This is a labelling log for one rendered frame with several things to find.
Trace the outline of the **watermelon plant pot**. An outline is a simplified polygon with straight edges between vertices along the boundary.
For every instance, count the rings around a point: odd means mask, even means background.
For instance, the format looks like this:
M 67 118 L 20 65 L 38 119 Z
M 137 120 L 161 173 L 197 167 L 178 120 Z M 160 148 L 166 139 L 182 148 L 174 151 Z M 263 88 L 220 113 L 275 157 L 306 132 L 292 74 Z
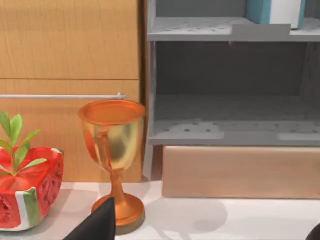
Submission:
M 37 226 L 51 211 L 62 184 L 64 152 L 54 147 L 31 147 L 36 129 L 17 143 L 22 116 L 0 111 L 0 232 Z

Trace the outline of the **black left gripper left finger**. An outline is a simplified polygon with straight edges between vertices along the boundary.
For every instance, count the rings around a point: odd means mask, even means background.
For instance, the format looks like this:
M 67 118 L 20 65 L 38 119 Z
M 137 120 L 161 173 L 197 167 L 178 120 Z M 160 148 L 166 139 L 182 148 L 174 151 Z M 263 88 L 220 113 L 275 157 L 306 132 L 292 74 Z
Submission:
M 115 240 L 115 235 L 115 201 L 109 197 L 63 240 Z

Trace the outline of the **teal and white book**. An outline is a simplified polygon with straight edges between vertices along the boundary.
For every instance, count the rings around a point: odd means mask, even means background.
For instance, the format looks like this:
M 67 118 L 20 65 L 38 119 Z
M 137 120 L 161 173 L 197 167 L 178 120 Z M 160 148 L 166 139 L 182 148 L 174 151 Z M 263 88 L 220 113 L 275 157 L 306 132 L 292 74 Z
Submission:
M 306 0 L 246 0 L 246 17 L 256 24 L 303 24 Z

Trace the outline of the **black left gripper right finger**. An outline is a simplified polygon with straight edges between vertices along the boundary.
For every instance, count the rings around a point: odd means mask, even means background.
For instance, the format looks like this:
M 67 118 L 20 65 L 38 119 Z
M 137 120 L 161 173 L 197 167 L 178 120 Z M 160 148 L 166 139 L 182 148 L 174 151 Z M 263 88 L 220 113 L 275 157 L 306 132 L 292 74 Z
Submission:
M 320 223 L 318 223 L 307 235 L 305 240 L 320 240 Z

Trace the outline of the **pale wooden drawer front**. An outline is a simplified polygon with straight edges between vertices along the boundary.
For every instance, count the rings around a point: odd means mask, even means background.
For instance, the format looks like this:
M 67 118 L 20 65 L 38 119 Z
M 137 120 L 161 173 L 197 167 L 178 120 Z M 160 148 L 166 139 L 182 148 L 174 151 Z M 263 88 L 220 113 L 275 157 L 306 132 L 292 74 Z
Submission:
M 165 146 L 167 198 L 320 199 L 320 148 Z

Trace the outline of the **gold trophy cup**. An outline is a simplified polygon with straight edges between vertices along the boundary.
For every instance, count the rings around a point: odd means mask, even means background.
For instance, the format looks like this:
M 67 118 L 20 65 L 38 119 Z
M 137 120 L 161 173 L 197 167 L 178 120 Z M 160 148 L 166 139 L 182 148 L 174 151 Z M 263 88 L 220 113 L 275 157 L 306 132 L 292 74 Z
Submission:
M 145 220 L 142 201 L 122 188 L 122 173 L 141 150 L 145 111 L 135 101 L 105 99 L 88 103 L 77 113 L 91 158 L 110 177 L 110 193 L 97 200 L 91 211 L 96 212 L 103 202 L 113 198 L 116 235 L 133 232 Z

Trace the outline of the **wooden cupboard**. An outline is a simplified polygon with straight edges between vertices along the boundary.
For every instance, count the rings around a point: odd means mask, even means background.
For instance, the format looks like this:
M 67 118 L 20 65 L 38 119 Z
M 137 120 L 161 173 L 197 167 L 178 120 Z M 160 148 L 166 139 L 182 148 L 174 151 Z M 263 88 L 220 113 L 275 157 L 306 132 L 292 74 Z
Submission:
M 0 0 L 0 79 L 138 80 L 143 0 Z

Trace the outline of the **grey shelf cabinet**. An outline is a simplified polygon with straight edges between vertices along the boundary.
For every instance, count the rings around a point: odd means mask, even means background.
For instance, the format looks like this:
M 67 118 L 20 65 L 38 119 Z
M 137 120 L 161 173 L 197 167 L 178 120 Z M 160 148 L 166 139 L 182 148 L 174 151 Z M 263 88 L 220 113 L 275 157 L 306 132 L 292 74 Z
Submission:
M 302 26 L 258 24 L 247 0 L 144 0 L 155 146 L 320 148 L 320 0 Z

